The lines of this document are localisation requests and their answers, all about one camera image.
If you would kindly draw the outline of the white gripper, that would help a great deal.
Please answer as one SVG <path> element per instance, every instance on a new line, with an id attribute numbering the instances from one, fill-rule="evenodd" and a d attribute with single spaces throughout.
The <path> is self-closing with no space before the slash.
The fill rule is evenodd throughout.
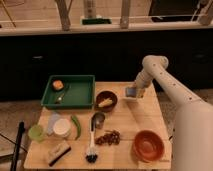
<path id="1" fill-rule="evenodd" d="M 135 85 L 137 88 L 139 88 L 137 91 L 137 98 L 143 98 L 145 94 L 145 88 L 150 86 L 152 80 L 153 77 L 145 70 L 142 70 L 137 74 L 135 79 Z"/>

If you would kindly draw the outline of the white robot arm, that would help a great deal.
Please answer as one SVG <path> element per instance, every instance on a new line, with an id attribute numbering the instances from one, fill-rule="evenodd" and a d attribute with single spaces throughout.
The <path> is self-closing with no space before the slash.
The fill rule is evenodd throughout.
<path id="1" fill-rule="evenodd" d="M 213 171 L 213 105 L 169 74 L 168 64 L 165 56 L 145 56 L 135 86 L 140 91 L 155 79 L 177 107 L 171 171 Z"/>

